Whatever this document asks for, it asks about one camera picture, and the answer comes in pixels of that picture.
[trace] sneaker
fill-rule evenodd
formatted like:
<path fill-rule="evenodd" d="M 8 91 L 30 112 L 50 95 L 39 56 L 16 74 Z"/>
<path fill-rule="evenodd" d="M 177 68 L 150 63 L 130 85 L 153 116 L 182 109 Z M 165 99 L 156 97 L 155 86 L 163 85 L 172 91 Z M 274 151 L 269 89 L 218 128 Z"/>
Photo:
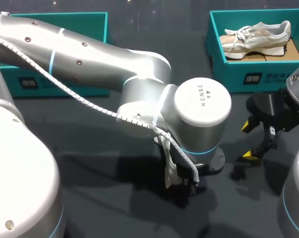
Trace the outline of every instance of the sneaker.
<path fill-rule="evenodd" d="M 268 56 L 283 56 L 285 45 L 289 41 L 291 25 L 284 21 L 277 25 L 262 22 L 254 26 L 245 26 L 238 31 L 225 30 L 221 44 L 227 58 L 240 60 L 251 52 Z"/>

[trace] screw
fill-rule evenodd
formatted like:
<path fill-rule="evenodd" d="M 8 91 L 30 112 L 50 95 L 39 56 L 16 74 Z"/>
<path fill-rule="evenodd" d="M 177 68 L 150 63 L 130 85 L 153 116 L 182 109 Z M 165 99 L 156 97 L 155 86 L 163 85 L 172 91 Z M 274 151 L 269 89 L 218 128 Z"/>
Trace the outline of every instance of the screw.
<path fill-rule="evenodd" d="M 14 224 L 13 221 L 8 220 L 8 221 L 5 222 L 5 227 L 6 227 L 7 230 L 12 231 L 15 228 L 15 224 Z"/>
<path fill-rule="evenodd" d="M 292 81 L 292 82 L 296 81 L 297 79 L 298 79 L 298 75 L 293 75 L 293 76 L 291 77 L 291 81 Z"/>

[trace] cylindrical joint cap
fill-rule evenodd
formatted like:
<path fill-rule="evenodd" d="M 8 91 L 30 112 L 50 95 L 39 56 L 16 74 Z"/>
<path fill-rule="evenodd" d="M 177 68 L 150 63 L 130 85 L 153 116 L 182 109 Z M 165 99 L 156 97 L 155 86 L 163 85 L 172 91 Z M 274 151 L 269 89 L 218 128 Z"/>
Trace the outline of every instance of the cylindrical joint cap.
<path fill-rule="evenodd" d="M 212 127 L 226 120 L 232 102 L 229 92 L 221 83 L 210 78 L 193 78 L 179 86 L 174 104 L 185 122 L 193 126 Z"/>

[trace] logo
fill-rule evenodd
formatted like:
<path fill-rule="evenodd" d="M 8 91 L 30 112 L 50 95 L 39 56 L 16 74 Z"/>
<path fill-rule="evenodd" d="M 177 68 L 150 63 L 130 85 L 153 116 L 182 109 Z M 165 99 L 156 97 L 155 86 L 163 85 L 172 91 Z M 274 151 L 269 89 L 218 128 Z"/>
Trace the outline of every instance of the logo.
<path fill-rule="evenodd" d="M 245 75 L 244 85 L 259 84 L 259 81 L 262 77 L 262 73 L 247 73 Z"/>
<path fill-rule="evenodd" d="M 19 77 L 18 78 L 23 89 L 37 89 L 38 84 L 34 77 Z"/>

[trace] black label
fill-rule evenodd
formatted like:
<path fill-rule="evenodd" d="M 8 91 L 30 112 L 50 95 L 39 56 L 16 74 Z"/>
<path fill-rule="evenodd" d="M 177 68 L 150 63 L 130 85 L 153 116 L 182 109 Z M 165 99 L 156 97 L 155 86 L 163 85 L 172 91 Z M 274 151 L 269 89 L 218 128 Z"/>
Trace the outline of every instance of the black label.
<path fill-rule="evenodd" d="M 210 57 L 209 57 L 209 61 L 210 61 L 210 67 L 211 67 L 211 69 L 213 70 L 213 63 L 214 63 L 214 61 L 213 61 L 213 56 L 212 56 L 212 54 L 211 54 Z"/>
<path fill-rule="evenodd" d="M 247 73 L 244 79 L 244 85 L 253 85 L 259 84 L 260 79 L 262 78 L 262 73 Z"/>
<path fill-rule="evenodd" d="M 38 84 L 34 77 L 20 77 L 18 80 L 23 89 L 38 89 Z"/>

